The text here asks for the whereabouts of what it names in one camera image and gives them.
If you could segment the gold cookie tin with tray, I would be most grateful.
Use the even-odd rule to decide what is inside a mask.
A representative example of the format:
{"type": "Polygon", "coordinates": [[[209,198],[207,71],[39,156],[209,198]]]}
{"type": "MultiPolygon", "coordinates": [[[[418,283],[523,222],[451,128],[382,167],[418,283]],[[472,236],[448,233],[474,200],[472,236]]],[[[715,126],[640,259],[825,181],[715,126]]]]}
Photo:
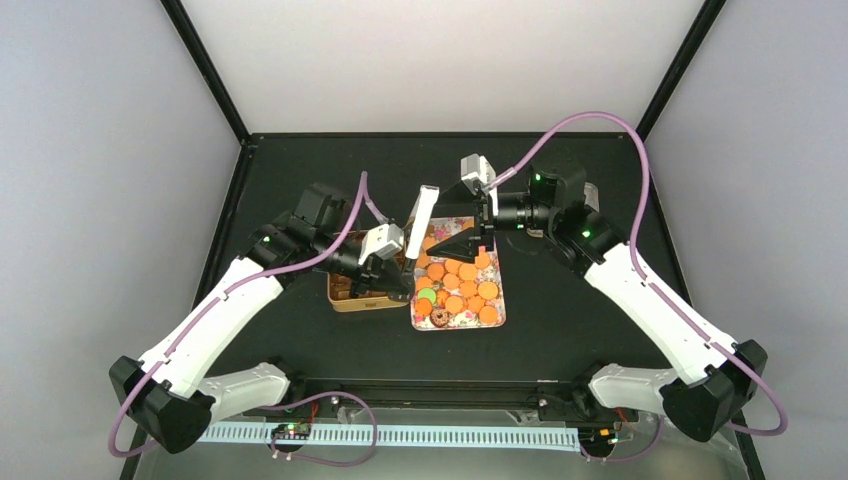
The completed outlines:
{"type": "Polygon", "coordinates": [[[400,307],[412,295],[404,232],[394,224],[350,233],[326,261],[327,297],[339,313],[400,307]]]}

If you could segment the white and metal tongs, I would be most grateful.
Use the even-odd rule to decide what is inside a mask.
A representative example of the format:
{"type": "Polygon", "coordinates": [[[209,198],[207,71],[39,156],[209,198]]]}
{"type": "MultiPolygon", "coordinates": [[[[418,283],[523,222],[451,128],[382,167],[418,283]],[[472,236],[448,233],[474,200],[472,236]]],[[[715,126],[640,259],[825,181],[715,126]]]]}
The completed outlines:
{"type": "Polygon", "coordinates": [[[421,252],[422,243],[427,235],[427,228],[439,195],[440,189],[436,186],[422,185],[419,189],[418,197],[408,219],[410,227],[408,228],[404,251],[404,257],[407,260],[416,260],[421,252]]]}

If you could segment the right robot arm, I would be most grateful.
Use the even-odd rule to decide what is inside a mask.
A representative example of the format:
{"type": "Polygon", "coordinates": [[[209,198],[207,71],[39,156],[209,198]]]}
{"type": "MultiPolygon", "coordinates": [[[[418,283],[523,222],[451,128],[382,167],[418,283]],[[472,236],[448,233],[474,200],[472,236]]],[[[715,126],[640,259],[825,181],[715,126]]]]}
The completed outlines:
{"type": "Polygon", "coordinates": [[[762,346],[736,341],[669,291],[633,241],[587,202],[582,166],[534,167],[517,193],[498,192],[495,178],[483,156],[461,159],[460,180],[475,210],[471,252],[491,248],[497,231],[541,232],[564,266],[623,311],[670,364],[593,368],[570,390],[572,410],[585,419],[613,408],[662,415],[699,442],[729,426],[761,388],[768,359],[762,346]]]}

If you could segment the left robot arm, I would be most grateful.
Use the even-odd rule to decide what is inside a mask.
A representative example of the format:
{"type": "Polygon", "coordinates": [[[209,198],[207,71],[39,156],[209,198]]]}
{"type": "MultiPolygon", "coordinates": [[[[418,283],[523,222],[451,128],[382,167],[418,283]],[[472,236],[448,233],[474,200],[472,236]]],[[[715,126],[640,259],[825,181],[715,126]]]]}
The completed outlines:
{"type": "Polygon", "coordinates": [[[380,219],[357,239],[350,232],[360,207],[371,203],[367,180],[360,180],[352,202],[325,185],[309,186],[292,211],[254,232],[250,248],[166,338],[138,360],[115,361],[109,377],[121,403],[118,416],[130,417],[153,445],[175,454],[221,419],[279,404],[290,380],[274,364],[207,373],[250,320],[306,273],[348,278],[352,298],[378,292],[393,302],[409,300],[438,196],[438,188],[421,187],[409,227],[380,219]]]}

